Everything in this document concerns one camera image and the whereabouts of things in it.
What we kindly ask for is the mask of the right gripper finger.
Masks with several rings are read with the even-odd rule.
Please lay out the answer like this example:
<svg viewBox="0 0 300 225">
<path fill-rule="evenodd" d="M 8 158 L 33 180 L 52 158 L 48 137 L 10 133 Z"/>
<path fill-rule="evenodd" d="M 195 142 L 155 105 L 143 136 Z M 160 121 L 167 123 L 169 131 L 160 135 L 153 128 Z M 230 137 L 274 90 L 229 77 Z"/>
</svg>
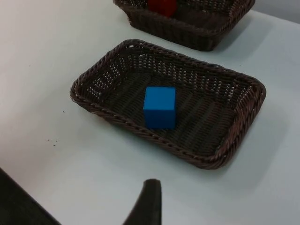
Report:
<svg viewBox="0 0 300 225">
<path fill-rule="evenodd" d="M 157 179 L 148 179 L 143 183 L 134 207 L 123 225 L 161 225 L 162 189 Z"/>
</svg>

